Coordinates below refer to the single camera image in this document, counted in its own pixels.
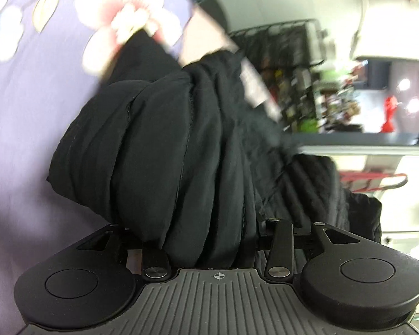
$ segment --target gray ribbed surface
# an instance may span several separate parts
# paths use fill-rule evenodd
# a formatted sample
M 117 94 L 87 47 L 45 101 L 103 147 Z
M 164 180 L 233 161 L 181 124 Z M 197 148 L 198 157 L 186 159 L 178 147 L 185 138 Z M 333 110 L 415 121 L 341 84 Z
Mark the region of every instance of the gray ribbed surface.
M 181 270 L 163 284 L 144 288 L 123 315 L 75 335 L 361 335 L 329 325 L 311 314 L 291 286 L 268 284 L 254 269 Z M 26 327 L 20 335 L 73 334 Z M 374 335 L 417 335 L 409 325 Z

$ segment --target purple floral fabric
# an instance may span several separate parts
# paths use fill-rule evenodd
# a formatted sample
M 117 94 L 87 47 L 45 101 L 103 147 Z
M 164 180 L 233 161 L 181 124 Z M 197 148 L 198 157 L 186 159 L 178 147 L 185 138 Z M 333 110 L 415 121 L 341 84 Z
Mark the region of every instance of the purple floral fabric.
M 19 275 L 105 225 L 46 182 L 60 138 L 128 34 L 144 27 L 177 56 L 191 9 L 190 0 L 0 0 L 0 335 L 23 327 Z M 110 40 L 86 56 L 103 28 Z

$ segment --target metal screw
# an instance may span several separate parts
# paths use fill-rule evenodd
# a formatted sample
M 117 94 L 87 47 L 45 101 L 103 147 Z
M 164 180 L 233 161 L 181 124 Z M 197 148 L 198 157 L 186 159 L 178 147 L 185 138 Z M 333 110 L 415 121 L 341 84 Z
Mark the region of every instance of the metal screw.
M 163 267 L 150 267 L 144 274 L 149 278 L 163 278 L 168 274 L 168 271 Z
M 284 278 L 290 275 L 290 270 L 285 267 L 272 267 L 268 270 L 268 274 L 271 275 L 271 277 L 276 278 Z

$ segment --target circular black pad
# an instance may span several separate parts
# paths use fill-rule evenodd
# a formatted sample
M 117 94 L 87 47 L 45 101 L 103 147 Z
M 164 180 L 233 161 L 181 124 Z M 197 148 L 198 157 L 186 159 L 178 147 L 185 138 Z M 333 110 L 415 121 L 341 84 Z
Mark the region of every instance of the circular black pad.
M 324 252 L 304 266 L 300 288 L 316 313 L 342 327 L 383 330 L 419 303 L 419 261 L 333 226 L 312 226 Z
M 383 282 L 395 273 L 390 263 L 377 258 L 352 259 L 343 263 L 340 270 L 349 279 L 362 283 Z
M 98 285 L 98 277 L 85 269 L 70 268 L 52 274 L 46 290 L 59 298 L 79 298 L 88 295 Z

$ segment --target ceiling light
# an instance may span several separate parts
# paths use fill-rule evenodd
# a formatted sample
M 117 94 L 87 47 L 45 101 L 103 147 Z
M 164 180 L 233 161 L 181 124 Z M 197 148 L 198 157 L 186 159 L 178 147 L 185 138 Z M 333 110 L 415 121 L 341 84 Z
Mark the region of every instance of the ceiling light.
M 409 113 L 419 112 L 419 100 L 417 98 L 410 99 L 407 104 L 407 111 Z
M 411 87 L 411 82 L 407 78 L 402 79 L 399 83 L 399 89 L 400 90 L 407 90 L 407 89 L 410 89 L 410 87 Z

